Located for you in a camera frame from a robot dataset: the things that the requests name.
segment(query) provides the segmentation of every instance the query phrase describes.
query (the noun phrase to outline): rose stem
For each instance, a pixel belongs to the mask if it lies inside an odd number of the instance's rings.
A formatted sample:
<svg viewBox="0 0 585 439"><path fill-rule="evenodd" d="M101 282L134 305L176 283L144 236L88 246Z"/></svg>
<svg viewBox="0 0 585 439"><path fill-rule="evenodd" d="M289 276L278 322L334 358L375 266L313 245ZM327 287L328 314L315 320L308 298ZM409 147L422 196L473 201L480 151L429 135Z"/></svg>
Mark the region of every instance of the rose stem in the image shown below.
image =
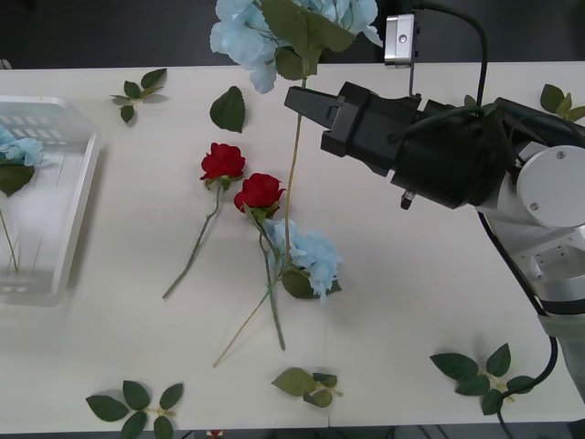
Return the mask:
<svg viewBox="0 0 585 439"><path fill-rule="evenodd" d="M304 75L303 75L303 82L301 84L301 87L304 89L306 88L307 85L307 75L306 75L306 71L307 71L307 65L303 60L303 70L304 70ZM291 238L289 236L289 207L291 205L291 191L293 189L293 174L294 174L294 167L296 165L296 157L297 154L299 152L299 137L301 135L301 120L303 119L303 117L299 114L297 119L296 119L296 136L294 137L294 151L292 153L292 164L291 164L291 173L289 174L289 184L288 187L286 188L286 201L284 204L284 237L286 240L286 250L284 252L284 264L282 266L285 266L286 263L289 261L290 257L291 257Z"/></svg>
<svg viewBox="0 0 585 439"><path fill-rule="evenodd" d="M239 327L238 332L236 333L236 335L234 336L234 338L231 339L231 341L228 344L228 347L225 348L225 350L221 353L221 355L219 356L218 360L213 363L213 367L217 367L219 362L221 361L221 359L224 358L224 356L228 353L229 348L231 348L231 345L234 344L234 341L236 341L236 338L238 338L239 333L242 331L242 329L248 324L248 322L250 322L250 320L254 317L254 315L256 314L256 311L258 311L261 307L261 305L264 303L264 301L266 300L266 298L272 294L272 288L274 288L274 285L268 285L268 291L266 292L266 294L264 295L264 297L262 297L262 300L260 300L260 302L258 303L258 305L254 308L254 311L252 311L252 314L250 314L248 316L248 318L246 319L246 321L244 322L244 324Z"/></svg>
<svg viewBox="0 0 585 439"><path fill-rule="evenodd" d="M10 252L12 253L12 261L15 265L15 272L18 273L18 265L16 264L16 256L15 256L15 248L12 246L12 241L10 241L10 235L8 235L8 229L6 228L6 223L4 221L4 215L2 214L2 210L0 209L0 219L2 219L2 227L4 228L4 234L6 235L6 240L8 241L8 246L10 247Z"/></svg>
<svg viewBox="0 0 585 439"><path fill-rule="evenodd" d="M197 250L199 250L199 247L201 246L201 240L203 239L203 234L205 233L207 225L209 224L209 221L218 213L219 197L221 195L221 189L222 189L222 186L221 186L221 182L219 181L218 182L218 192L216 193L216 208L213 210L213 212L211 212L210 214L207 215L207 217L205 219L205 223L203 224L203 227L201 228L201 231L199 232L199 237L197 238L197 242L195 243L195 247L193 248L193 251L191 252L191 257L189 257L189 260L186 263L185 270L183 270L183 272L178 275L178 277L175 279L173 284L168 288L168 290L166 290L166 293L163 294L163 299L168 298L168 296L171 295L171 293L173 293L176 286L180 284L180 282L183 280L183 278L186 276L187 272L191 268L191 265L193 265L193 262L195 261L195 258L197 256Z"/></svg>
<svg viewBox="0 0 585 439"><path fill-rule="evenodd" d="M266 279L268 281L268 285L270 285L272 283L271 269L270 269L270 266L268 264L268 252L266 252L266 250L264 249L264 246L262 245L262 231L260 233L259 243L260 243L260 248L262 249L262 254L264 255L264 265L266 266ZM281 344L281 349L286 350L286 345L284 344L284 336L282 335L281 322L278 318L278 308L276 306L276 297L274 297L274 291L272 291L272 294L271 294L271 310L272 310L272 316L274 317L274 325L276 326L276 333L278 334L278 341Z"/></svg>

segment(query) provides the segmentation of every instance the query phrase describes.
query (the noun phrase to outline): plastic basket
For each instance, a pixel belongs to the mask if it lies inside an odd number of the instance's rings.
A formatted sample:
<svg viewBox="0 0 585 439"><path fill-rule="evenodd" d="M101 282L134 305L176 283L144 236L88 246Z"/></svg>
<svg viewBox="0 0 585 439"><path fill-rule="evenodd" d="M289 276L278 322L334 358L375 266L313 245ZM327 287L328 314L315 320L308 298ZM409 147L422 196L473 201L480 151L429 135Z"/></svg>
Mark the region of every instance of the plastic basket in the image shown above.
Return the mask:
<svg viewBox="0 0 585 439"><path fill-rule="evenodd" d="M100 151L97 126L57 98L0 96L0 123L44 149L31 181L0 201L0 303L55 305L63 296Z"/></svg>

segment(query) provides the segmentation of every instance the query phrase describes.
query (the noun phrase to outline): dark floor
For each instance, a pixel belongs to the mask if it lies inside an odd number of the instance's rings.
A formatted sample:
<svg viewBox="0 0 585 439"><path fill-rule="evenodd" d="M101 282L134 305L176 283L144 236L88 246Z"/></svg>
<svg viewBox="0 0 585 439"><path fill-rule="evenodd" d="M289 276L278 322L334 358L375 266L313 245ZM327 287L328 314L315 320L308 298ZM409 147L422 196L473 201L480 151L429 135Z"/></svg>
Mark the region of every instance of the dark floor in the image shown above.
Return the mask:
<svg viewBox="0 0 585 439"><path fill-rule="evenodd" d="M583 0L435 0L475 16L491 61L585 59ZM211 53L216 0L0 0L0 59L14 69L229 64ZM399 0L378 0L378 28ZM420 62L479 60L477 36L451 16L419 15ZM380 62L364 37L323 62Z"/></svg>

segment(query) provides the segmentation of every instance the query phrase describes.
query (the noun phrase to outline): blue flower in basket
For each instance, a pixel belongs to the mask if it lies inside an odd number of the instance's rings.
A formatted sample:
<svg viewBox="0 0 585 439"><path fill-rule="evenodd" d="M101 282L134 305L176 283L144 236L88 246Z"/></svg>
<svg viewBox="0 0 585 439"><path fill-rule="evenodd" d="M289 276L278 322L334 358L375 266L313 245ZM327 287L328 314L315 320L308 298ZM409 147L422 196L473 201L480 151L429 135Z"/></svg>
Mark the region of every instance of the blue flower in basket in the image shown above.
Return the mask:
<svg viewBox="0 0 585 439"><path fill-rule="evenodd" d="M354 35L360 32L382 47L382 40L371 23L378 15L376 0L292 0L311 12ZM276 50L291 44L276 37L257 5L261 0L218 0L219 22L211 29L211 50L228 55L246 70L250 81L260 93L274 88Z"/></svg>
<svg viewBox="0 0 585 439"><path fill-rule="evenodd" d="M273 221L266 219L264 222L266 233L272 243L281 253L285 252L284 219ZM324 302L327 290L333 286L337 279L337 265L342 261L333 244L320 232L309 232L300 235L293 221L289 220L289 235L291 240L291 260L295 265L305 269L309 273L309 284L315 295L321 297Z"/></svg>
<svg viewBox="0 0 585 439"><path fill-rule="evenodd" d="M43 145L36 139L25 137L18 139L0 125L0 153L10 163L24 166L38 165Z"/></svg>

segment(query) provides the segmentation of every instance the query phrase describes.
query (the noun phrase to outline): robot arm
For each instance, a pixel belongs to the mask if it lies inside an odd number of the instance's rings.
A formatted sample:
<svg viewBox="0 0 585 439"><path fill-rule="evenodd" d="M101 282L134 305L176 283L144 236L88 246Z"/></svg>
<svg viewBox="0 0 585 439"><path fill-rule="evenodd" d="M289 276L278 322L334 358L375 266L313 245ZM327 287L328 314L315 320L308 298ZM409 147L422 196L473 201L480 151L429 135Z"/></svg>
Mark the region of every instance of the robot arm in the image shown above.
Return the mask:
<svg viewBox="0 0 585 439"><path fill-rule="evenodd" d="M338 96L292 87L285 105L327 131L321 148L352 156L405 189L456 209L471 204L538 297L585 401L585 129L498 99L488 112L420 96Z"/></svg>

